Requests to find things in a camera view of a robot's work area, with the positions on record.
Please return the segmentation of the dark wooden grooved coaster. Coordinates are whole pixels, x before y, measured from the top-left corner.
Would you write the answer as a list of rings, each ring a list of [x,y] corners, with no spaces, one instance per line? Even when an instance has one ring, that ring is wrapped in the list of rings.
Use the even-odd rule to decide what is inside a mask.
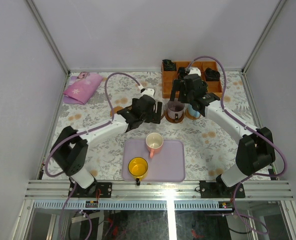
[[[181,117],[177,117],[177,118],[171,118],[168,116],[167,112],[165,113],[165,118],[167,119],[168,122],[170,122],[172,124],[178,124],[178,123],[182,122],[184,117],[185,117],[185,113],[183,113]]]

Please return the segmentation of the grey purple ceramic mug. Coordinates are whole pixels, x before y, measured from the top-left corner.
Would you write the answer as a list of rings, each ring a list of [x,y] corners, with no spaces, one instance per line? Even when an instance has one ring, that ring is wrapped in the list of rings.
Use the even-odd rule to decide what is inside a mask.
[[[167,103],[168,116],[171,117],[172,119],[177,117],[180,118],[184,113],[184,107],[185,105],[179,102],[177,99],[175,99],[175,101],[169,101]]]

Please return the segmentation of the light bamboo coaster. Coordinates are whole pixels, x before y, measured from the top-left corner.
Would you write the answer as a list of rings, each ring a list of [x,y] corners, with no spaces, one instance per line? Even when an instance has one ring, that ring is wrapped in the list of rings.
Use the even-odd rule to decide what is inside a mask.
[[[194,116],[192,116],[192,115],[189,113],[188,109],[185,110],[185,115],[186,115],[187,118],[189,118],[189,119],[191,119],[191,120],[193,120],[193,121],[195,121],[195,120],[197,120],[197,119],[200,118],[200,116],[199,116],[199,117],[194,117]]]
[[[112,116],[113,114],[116,114],[118,111],[122,110],[123,107],[121,106],[116,106],[115,108],[113,108],[113,110],[110,112],[110,116]]]

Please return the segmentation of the light blue ceramic mug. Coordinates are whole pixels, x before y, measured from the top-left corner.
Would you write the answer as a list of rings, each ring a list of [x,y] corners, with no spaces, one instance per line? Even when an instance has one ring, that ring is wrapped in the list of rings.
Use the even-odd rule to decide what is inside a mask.
[[[198,111],[194,110],[191,104],[188,106],[188,111],[194,117],[200,116],[200,113]]]

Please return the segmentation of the yellow ceramic mug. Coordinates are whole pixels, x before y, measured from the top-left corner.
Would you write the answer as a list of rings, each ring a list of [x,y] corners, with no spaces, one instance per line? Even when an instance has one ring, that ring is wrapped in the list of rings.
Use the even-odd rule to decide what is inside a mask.
[[[128,172],[138,182],[145,178],[148,172],[148,163],[142,157],[135,157],[128,163]]]

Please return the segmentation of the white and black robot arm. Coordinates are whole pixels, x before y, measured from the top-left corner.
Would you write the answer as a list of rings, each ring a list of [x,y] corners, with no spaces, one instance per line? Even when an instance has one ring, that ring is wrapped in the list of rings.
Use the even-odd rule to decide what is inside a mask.
[[[76,130],[65,127],[51,149],[51,158],[63,173],[80,186],[86,197],[96,194],[94,176],[84,167],[88,147],[110,137],[137,129],[142,123],[159,124],[162,116],[162,102],[143,95],[132,99],[132,104],[112,114],[112,119],[89,129]]]
[[[235,164],[217,178],[216,192],[221,197],[233,193],[234,185],[275,161],[272,133],[268,128],[248,125],[239,116],[229,113],[220,97],[206,91],[206,83],[198,74],[189,74],[172,83],[170,100],[189,104],[203,117],[224,129],[238,144]]]

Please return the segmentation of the orange wooden compartment tray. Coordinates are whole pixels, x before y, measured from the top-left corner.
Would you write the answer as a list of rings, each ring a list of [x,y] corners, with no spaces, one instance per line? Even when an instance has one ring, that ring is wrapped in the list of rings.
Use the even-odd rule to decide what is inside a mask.
[[[176,64],[176,70],[165,70],[164,63],[162,63],[161,71],[162,71],[162,96],[165,99],[170,98],[172,82],[174,79],[178,79],[178,70],[180,67],[186,68],[190,64],[188,61],[173,61]],[[219,71],[217,67],[217,63],[214,61],[196,61],[192,64],[192,67],[199,68],[202,73],[202,80],[207,82],[208,91],[210,93],[215,93],[217,96],[222,96],[223,87],[219,80],[207,80],[204,76],[204,72],[207,68],[210,68],[214,71]]]

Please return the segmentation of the dark floral rolled cloth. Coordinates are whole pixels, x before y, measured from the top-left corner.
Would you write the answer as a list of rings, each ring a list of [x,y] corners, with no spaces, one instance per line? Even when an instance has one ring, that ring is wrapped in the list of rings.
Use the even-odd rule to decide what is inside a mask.
[[[178,68],[178,71],[177,71],[178,79],[183,79],[187,75],[188,75],[188,72],[187,72],[185,67],[181,66],[181,67]]]
[[[205,70],[204,75],[207,82],[218,82],[220,80],[220,73],[209,67]]]
[[[163,70],[165,72],[176,72],[177,71],[176,63],[169,60],[169,59],[163,59],[162,64],[163,64]]]

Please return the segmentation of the pink ceramic mug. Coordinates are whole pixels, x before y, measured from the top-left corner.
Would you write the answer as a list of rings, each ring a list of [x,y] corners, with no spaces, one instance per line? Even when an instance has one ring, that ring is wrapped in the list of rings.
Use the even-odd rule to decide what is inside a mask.
[[[152,159],[156,154],[161,152],[164,139],[159,133],[153,132],[147,135],[145,143],[149,151],[149,157]]]

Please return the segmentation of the lavender plastic serving tray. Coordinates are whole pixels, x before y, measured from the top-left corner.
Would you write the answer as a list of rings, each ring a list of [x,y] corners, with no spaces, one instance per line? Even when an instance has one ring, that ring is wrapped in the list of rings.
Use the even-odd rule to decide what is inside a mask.
[[[143,179],[146,182],[178,183],[185,179],[184,145],[179,140],[165,140],[162,150],[153,158],[146,147],[144,139],[129,139],[125,142],[122,179],[133,181],[128,171],[129,162],[135,157],[144,158],[148,163],[148,171]]]

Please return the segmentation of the white floral tablecloth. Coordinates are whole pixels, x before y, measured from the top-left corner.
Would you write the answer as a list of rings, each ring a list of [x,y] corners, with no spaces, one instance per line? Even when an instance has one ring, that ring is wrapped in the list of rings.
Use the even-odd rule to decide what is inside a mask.
[[[132,98],[140,96],[138,85],[155,89],[158,101],[162,97],[160,72],[130,72],[126,76],[103,73],[103,81],[93,97],[85,104],[62,104],[54,131],[57,139],[63,128],[87,128],[108,121],[111,107],[126,107]],[[185,151],[185,178],[212,180],[235,163],[236,142],[215,122],[206,118],[180,123],[163,119],[160,124],[143,123],[137,129],[89,145],[86,168],[98,180],[120,180],[124,143],[128,139],[143,139],[150,133],[159,133],[166,140],[180,140]]]

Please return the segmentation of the pink folded cloth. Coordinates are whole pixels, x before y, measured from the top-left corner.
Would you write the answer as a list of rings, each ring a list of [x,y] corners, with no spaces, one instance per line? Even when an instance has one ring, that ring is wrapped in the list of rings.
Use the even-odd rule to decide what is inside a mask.
[[[63,92],[63,103],[85,105],[94,95],[103,77],[97,73],[81,72],[72,76],[72,84]]]

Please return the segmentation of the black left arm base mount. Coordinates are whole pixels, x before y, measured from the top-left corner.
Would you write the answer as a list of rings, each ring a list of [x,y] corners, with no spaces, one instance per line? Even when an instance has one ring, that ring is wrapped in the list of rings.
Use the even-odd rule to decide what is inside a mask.
[[[69,193],[75,188],[72,193],[72,198],[96,198],[96,199],[107,199],[112,195],[112,183],[111,182],[98,182],[94,179],[94,182],[90,184],[87,188],[82,188],[78,183],[69,179],[70,187]]]

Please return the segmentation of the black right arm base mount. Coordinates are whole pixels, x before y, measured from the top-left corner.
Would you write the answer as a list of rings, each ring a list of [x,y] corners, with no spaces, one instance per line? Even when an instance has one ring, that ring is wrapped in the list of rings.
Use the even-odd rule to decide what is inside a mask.
[[[202,199],[231,199],[235,191],[236,199],[245,198],[242,184],[239,187],[236,184],[232,187],[227,187],[221,180],[221,176],[218,176],[214,181],[199,181],[199,192]]]

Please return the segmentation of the aluminium front frame rail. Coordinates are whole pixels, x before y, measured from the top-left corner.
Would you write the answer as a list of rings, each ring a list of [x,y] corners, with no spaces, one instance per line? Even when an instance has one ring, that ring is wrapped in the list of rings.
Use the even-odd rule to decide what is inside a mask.
[[[176,200],[196,200],[206,192],[199,187],[198,181],[179,183],[143,182],[140,186],[134,182],[112,180],[112,200],[164,200],[173,197]],[[69,195],[68,180],[30,180],[25,199],[63,200]],[[291,201],[294,200],[290,184],[284,180],[248,180],[238,189],[243,193],[244,201]]]

